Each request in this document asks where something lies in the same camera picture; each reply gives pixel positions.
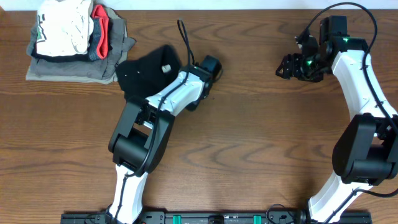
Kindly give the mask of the black t-shirt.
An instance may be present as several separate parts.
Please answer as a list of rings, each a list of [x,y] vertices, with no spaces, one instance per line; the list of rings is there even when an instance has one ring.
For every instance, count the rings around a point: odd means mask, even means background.
[[[123,113],[130,115],[148,111],[176,116],[198,101],[205,89],[193,67],[182,67],[171,45],[120,63],[116,75],[126,100]]]

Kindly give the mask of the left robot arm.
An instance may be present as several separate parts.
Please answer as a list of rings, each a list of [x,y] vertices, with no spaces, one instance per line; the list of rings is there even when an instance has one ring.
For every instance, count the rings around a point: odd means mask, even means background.
[[[220,65],[188,65],[158,93],[126,102],[109,142],[117,183],[106,223],[134,223],[142,212],[147,176],[164,155],[176,116],[193,111],[221,76]]]

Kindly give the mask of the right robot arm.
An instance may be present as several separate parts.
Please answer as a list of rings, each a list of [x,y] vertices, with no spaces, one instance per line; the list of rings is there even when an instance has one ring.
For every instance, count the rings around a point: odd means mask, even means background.
[[[397,111],[384,96],[374,74],[369,46],[347,35],[298,40],[299,54],[283,57],[275,74],[283,79],[320,82],[334,75],[343,90],[350,122],[333,148],[333,172],[309,198],[299,223],[359,223],[365,215],[345,210],[361,195],[388,198],[371,189],[397,175]]]

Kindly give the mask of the red and black folded garment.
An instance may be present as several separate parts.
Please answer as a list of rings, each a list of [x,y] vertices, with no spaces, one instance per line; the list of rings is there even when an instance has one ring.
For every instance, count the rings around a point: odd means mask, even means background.
[[[93,2],[93,11],[91,13],[91,18],[94,22],[94,29],[89,39],[88,51],[84,55],[72,55],[72,56],[58,56],[51,57],[46,55],[40,55],[37,53],[36,49],[36,37],[34,37],[33,49],[28,51],[28,54],[36,59],[43,59],[48,62],[93,62],[97,60],[102,60],[108,55],[108,25],[109,17],[104,7],[95,4]]]

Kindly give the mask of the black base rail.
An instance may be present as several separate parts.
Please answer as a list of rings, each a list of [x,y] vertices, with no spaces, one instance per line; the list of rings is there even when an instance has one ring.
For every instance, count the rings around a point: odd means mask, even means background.
[[[311,223],[303,212],[271,210],[268,213],[165,213],[143,212],[135,224],[291,224]],[[61,224],[111,223],[104,212],[63,214]]]

